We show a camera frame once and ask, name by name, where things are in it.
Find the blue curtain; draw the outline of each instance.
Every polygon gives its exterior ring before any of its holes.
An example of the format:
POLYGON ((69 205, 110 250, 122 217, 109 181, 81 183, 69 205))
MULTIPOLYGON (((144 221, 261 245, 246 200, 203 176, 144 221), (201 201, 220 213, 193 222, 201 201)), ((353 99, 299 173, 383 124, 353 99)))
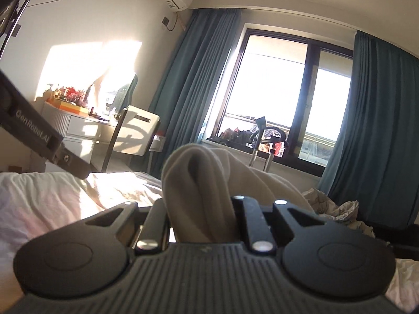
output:
POLYGON ((238 31, 239 9, 195 9, 184 37, 154 95, 149 111, 160 116, 166 137, 151 174, 178 147, 197 140, 238 31))
POLYGON ((358 200, 364 221, 406 228, 419 210, 419 59, 358 32, 345 113, 321 187, 358 200))

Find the dark window frame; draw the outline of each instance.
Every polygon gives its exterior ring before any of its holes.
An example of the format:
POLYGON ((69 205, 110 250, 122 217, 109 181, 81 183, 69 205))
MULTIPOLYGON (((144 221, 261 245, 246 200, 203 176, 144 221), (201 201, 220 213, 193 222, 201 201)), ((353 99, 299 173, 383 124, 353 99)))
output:
MULTIPOLYGON (((273 37, 282 40, 304 43, 307 45, 307 53, 305 58, 305 66, 301 82, 300 94, 298 97, 297 107, 295 109, 294 120, 287 139, 289 147, 284 152, 283 157, 275 156, 274 161, 282 165, 289 166, 291 168, 309 173, 311 175, 321 177, 325 169, 324 166, 298 158, 305 134, 305 129, 307 126, 308 116, 310 114, 310 109, 306 106, 311 105, 311 102, 309 102, 309 98, 313 98, 313 91, 316 84, 316 79, 313 79, 313 77, 317 78, 317 70, 321 51, 340 55, 349 59, 353 59, 353 51, 341 46, 333 45, 331 43, 325 43, 323 41, 310 39, 298 35, 279 33, 268 30, 257 30, 251 28, 247 29, 242 44, 240 46, 239 53, 234 64, 233 72, 228 82, 227 91, 225 93, 223 103, 221 104, 221 108, 219 110, 217 119, 215 121, 211 137, 215 137, 219 133, 221 122, 223 121, 225 112, 227 110, 228 101, 230 99, 231 92, 233 90, 234 83, 237 78, 237 74, 243 59, 243 55, 251 35, 273 37)), ((244 152, 252 152, 252 149, 240 144, 235 145, 234 143, 232 143, 230 146, 244 152)), ((259 151, 258 156, 267 159, 268 153, 259 151)))

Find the white chair backrest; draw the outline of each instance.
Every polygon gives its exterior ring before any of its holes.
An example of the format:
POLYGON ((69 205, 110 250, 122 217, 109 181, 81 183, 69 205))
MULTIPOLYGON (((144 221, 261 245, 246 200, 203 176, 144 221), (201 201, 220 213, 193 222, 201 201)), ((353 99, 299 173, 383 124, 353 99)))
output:
POLYGON ((158 115, 128 106, 114 151, 143 156, 153 140, 159 120, 158 115))

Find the orange box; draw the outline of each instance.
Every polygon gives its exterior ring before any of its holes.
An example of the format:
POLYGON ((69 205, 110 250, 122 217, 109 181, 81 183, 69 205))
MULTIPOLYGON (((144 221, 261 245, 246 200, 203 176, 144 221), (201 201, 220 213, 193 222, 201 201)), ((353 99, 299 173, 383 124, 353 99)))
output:
POLYGON ((62 101, 60 99, 48 99, 52 106, 71 113, 75 113, 76 115, 81 115, 83 117, 87 117, 89 115, 89 110, 87 108, 83 108, 81 106, 70 104, 69 102, 62 101))

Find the vanity table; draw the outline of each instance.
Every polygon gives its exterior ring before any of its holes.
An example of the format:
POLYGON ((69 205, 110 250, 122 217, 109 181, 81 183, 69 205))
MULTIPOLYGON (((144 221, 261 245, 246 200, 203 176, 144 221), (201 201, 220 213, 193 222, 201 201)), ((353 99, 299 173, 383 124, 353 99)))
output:
MULTIPOLYGON (((48 102, 44 102, 39 111, 64 137, 62 142, 66 148, 89 163, 94 146, 107 147, 116 126, 94 117, 83 117, 57 109, 48 102)), ((30 169, 37 172, 63 171, 34 152, 31 153, 30 169)))

